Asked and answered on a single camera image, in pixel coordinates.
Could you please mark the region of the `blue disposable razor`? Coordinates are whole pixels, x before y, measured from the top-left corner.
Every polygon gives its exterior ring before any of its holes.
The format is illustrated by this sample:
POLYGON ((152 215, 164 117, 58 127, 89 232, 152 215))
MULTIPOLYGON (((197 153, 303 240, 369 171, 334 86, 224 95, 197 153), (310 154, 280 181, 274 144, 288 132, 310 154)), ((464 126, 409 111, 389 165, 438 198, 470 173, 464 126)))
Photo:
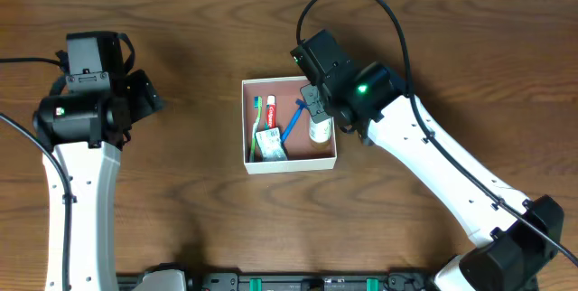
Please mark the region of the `blue disposable razor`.
POLYGON ((294 126, 296 125, 301 114, 303 113, 303 110, 308 108, 307 104, 302 99, 297 99, 295 101, 295 104, 298 106, 298 108, 294 112, 289 124, 287 125, 283 134, 281 135, 281 143, 284 143, 286 139, 290 136, 292 130, 294 129, 294 126))

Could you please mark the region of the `white lotion tube gold cap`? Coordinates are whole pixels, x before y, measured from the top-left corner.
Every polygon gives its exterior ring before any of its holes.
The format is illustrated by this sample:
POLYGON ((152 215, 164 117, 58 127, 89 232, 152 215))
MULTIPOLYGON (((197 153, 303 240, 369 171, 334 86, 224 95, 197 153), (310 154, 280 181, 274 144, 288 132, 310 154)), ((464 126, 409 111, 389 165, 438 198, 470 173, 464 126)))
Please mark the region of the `white lotion tube gold cap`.
POLYGON ((332 119, 328 118, 319 123, 312 119, 309 124, 309 138, 313 147, 326 148, 331 142, 332 119))

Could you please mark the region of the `teal red toothpaste tube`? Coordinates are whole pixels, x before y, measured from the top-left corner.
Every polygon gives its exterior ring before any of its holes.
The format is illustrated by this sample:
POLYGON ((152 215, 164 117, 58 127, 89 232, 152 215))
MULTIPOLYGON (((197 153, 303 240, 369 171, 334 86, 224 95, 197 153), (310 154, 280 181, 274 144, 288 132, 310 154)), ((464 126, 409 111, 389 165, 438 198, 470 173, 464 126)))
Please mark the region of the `teal red toothpaste tube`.
POLYGON ((266 101, 266 129, 275 128, 276 99, 269 95, 266 101))

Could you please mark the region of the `white green toothbrush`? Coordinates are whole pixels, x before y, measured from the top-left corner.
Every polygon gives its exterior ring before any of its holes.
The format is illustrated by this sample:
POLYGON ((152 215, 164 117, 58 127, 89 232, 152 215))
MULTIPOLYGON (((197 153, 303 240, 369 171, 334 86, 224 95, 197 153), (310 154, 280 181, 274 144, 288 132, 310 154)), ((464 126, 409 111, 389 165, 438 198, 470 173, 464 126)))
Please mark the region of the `white green toothbrush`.
POLYGON ((256 119, 252 126, 251 146, 249 153, 250 163, 253 163, 255 161, 256 147, 257 147, 256 133, 261 120, 262 107, 263 107, 263 98, 261 96, 254 97, 254 109, 256 110, 256 119))

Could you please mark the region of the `white box brown inside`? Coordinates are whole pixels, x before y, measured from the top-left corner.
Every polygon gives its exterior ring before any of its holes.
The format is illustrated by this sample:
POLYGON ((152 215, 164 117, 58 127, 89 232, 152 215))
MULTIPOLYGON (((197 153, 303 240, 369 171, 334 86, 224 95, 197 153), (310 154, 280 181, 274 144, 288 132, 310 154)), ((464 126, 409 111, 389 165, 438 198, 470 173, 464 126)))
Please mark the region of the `white box brown inside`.
POLYGON ((310 116, 306 110, 283 142, 287 155, 285 161, 265 162, 261 159, 259 149, 255 150, 255 159, 249 160, 253 124, 257 116, 263 117, 266 114, 266 106, 255 108, 254 98, 275 96, 275 123, 280 131, 284 131, 298 109, 295 101, 302 97, 301 88, 308 83, 304 76, 244 80, 241 83, 242 158, 249 174, 330 170, 334 167, 337 160, 335 135, 331 134, 325 146, 315 145, 309 137, 310 116))

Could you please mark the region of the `green white soap packet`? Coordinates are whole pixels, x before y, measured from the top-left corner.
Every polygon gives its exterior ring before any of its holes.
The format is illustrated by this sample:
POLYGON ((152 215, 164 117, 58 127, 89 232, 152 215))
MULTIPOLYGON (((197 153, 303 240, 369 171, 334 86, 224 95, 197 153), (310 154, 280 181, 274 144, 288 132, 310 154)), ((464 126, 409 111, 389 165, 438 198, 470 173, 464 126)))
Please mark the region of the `green white soap packet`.
POLYGON ((264 162, 287 160, 278 127, 256 132, 256 141, 264 162))

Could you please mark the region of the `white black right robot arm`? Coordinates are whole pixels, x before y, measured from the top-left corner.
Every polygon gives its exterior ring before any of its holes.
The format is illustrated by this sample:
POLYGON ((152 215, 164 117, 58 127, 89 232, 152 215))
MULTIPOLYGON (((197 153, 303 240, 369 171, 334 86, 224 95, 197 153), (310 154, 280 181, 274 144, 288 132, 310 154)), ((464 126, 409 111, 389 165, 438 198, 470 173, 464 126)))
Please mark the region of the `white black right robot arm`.
POLYGON ((557 254, 562 207, 550 196, 530 199, 501 181, 430 116, 406 82, 379 62, 357 65, 321 31, 291 52, 310 81, 315 118, 332 117, 344 132, 388 151, 440 200, 474 244, 433 278, 439 290, 532 290, 557 254))

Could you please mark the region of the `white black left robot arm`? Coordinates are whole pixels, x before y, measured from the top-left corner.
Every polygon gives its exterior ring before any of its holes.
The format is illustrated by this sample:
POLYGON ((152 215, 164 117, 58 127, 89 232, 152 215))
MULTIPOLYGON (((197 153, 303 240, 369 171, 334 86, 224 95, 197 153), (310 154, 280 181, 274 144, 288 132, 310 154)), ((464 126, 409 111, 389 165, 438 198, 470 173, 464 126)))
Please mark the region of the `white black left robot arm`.
POLYGON ((46 149, 49 185, 48 290, 116 290, 114 201, 133 124, 163 102, 124 33, 70 33, 63 74, 33 114, 46 149))

